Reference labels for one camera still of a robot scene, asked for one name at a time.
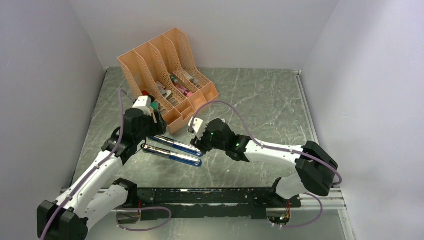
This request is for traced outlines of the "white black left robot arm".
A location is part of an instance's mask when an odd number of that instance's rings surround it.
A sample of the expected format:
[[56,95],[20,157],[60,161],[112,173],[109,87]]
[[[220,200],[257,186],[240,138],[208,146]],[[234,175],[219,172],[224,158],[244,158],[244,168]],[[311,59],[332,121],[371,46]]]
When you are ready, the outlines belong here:
[[121,126],[105,141],[91,166],[54,201],[37,208],[37,236],[41,240],[84,240],[89,230],[118,207],[140,205],[137,184],[119,178],[99,194],[112,175],[137,153],[148,137],[166,132],[167,123],[159,110],[145,113],[129,108],[122,113]]

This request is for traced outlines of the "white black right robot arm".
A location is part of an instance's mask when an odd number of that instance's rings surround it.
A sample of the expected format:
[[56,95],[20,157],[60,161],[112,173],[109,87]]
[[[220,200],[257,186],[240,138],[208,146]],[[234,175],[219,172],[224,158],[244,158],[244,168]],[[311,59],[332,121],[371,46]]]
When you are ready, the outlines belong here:
[[269,199],[275,207],[282,207],[290,198],[304,193],[326,197],[334,185],[338,164],[314,141],[303,145],[264,142],[234,133],[219,118],[205,123],[193,117],[188,127],[195,134],[190,143],[203,154],[220,150],[237,162],[264,162],[291,168],[292,175],[274,182]]

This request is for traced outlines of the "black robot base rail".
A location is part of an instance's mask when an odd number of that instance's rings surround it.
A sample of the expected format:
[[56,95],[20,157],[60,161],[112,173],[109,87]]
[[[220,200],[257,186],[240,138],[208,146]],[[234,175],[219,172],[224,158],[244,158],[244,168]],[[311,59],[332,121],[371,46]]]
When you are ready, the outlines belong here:
[[286,200],[272,187],[151,188],[138,187],[119,210],[141,209],[141,220],[237,218],[267,220],[270,210],[300,208],[295,195]]

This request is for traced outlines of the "blue metal stapler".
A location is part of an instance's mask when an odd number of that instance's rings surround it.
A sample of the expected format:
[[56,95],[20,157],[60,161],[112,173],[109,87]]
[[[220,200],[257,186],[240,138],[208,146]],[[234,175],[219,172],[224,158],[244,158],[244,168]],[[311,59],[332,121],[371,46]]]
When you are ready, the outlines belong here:
[[168,146],[169,149],[144,143],[141,145],[141,149],[146,153],[158,155],[194,167],[201,167],[203,164],[201,157],[204,154],[192,145],[162,135],[150,136],[148,139]]

